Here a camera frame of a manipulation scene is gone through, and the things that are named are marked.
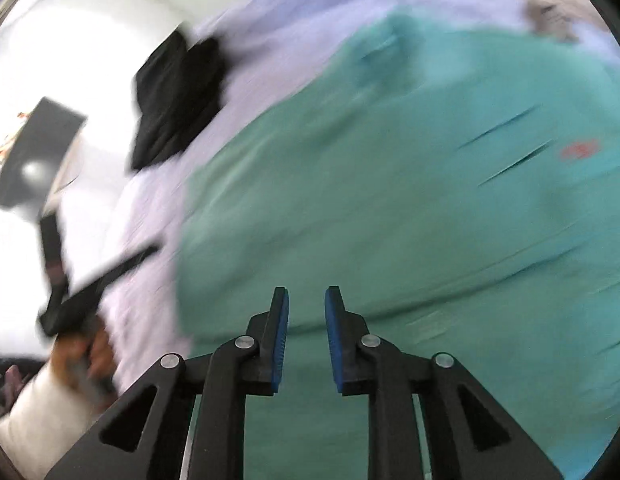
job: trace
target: person's hand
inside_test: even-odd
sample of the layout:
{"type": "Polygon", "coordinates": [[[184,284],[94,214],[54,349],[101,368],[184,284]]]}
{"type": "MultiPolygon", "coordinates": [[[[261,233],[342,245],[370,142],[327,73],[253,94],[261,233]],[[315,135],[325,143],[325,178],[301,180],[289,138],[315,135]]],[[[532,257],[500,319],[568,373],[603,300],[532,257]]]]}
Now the person's hand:
{"type": "Polygon", "coordinates": [[[62,336],[56,338],[50,354],[50,370],[54,376],[72,390],[78,391],[77,380],[70,372],[68,365],[77,362],[90,349],[90,378],[102,379],[110,377],[116,370],[114,351],[109,336],[103,325],[96,333],[93,341],[82,336],[62,336]]]}

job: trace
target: red spot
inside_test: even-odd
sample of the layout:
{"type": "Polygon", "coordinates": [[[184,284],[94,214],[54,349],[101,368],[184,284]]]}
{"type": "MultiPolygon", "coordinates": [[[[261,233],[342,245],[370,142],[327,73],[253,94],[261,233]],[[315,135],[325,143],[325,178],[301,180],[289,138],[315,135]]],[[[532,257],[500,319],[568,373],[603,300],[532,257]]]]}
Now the red spot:
{"type": "Polygon", "coordinates": [[[587,140],[585,142],[574,142],[561,151],[562,158],[570,160],[589,158],[595,153],[600,152],[601,147],[598,140],[587,140]]]}

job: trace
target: teal blanket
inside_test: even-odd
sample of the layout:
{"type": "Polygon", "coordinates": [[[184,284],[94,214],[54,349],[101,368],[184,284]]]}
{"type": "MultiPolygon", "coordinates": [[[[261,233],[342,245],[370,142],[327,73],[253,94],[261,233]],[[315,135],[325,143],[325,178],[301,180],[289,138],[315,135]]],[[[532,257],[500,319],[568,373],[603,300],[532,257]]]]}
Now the teal blanket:
{"type": "Polygon", "coordinates": [[[598,60],[395,12],[188,186],[194,354],[290,292],[281,392],[248,400],[247,480],[365,478],[329,285],[405,352],[456,355],[570,480],[618,428],[620,73],[598,60]]]}

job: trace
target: person's arm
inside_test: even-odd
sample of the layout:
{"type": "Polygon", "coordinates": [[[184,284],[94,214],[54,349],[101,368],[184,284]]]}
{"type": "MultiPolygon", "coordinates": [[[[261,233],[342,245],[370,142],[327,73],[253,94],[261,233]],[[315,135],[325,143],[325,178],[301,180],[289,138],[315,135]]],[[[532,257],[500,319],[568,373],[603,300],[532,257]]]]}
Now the person's arm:
{"type": "MultiPolygon", "coordinates": [[[[26,480],[45,478],[98,416],[100,410],[77,391],[67,368],[87,347],[80,338],[58,339],[49,362],[0,420],[0,446],[26,480]]],[[[113,372],[116,365],[104,330],[96,336],[90,356],[90,375],[113,372]]]]}

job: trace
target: beige sleeve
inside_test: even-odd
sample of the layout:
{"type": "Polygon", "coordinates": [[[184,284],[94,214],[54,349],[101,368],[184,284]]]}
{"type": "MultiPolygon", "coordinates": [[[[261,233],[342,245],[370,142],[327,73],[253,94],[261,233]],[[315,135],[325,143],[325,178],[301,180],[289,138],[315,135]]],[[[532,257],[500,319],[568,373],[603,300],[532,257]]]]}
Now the beige sleeve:
{"type": "Polygon", "coordinates": [[[95,418],[93,406],[45,365],[0,420],[0,445],[26,480],[42,480],[95,418]]]}

